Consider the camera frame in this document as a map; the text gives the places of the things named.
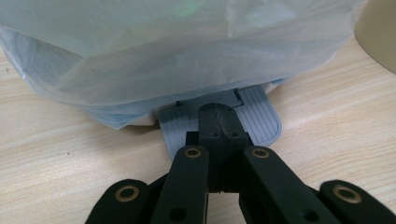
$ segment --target wood grain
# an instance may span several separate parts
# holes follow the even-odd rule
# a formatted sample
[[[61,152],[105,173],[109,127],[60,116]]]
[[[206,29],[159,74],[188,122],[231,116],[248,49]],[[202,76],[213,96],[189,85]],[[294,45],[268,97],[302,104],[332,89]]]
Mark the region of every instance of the wood grain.
[[[283,123],[272,148],[307,185],[343,179],[396,211],[396,75],[351,38],[270,98]],[[113,183],[171,165],[158,125],[114,131],[40,98],[3,53],[0,127],[0,223],[83,223]],[[245,223],[237,196],[211,195],[208,223]]]

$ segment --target gray plastic part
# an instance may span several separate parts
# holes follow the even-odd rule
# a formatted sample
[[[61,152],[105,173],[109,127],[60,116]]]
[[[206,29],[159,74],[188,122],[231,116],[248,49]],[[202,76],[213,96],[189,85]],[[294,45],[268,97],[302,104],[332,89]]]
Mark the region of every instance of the gray plastic part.
[[[233,107],[255,146],[271,146],[282,132],[280,119],[262,86],[213,93],[180,102],[177,107],[159,112],[163,137],[171,159],[185,146],[187,132],[198,132],[196,112],[200,106],[209,103]]]

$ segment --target white plastic bag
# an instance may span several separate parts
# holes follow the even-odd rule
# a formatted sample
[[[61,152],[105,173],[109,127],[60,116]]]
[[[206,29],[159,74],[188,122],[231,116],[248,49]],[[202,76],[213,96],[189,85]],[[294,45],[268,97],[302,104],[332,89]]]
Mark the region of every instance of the white plastic bag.
[[[3,0],[0,43],[40,95],[121,128],[159,105],[292,77],[359,0]]]

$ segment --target light blue plastic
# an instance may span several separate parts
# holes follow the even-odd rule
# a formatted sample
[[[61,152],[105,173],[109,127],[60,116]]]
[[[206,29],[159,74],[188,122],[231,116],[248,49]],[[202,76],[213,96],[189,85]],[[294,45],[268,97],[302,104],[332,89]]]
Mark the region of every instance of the light blue plastic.
[[[3,0],[0,43],[40,95],[119,129],[161,105],[292,77],[360,0]]]

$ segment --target beige cylinder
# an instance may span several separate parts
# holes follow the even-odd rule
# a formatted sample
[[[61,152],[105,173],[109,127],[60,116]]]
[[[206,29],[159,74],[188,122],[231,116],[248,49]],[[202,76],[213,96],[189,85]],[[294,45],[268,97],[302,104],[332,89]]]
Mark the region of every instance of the beige cylinder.
[[[374,60],[396,74],[396,0],[369,0],[355,36]]]

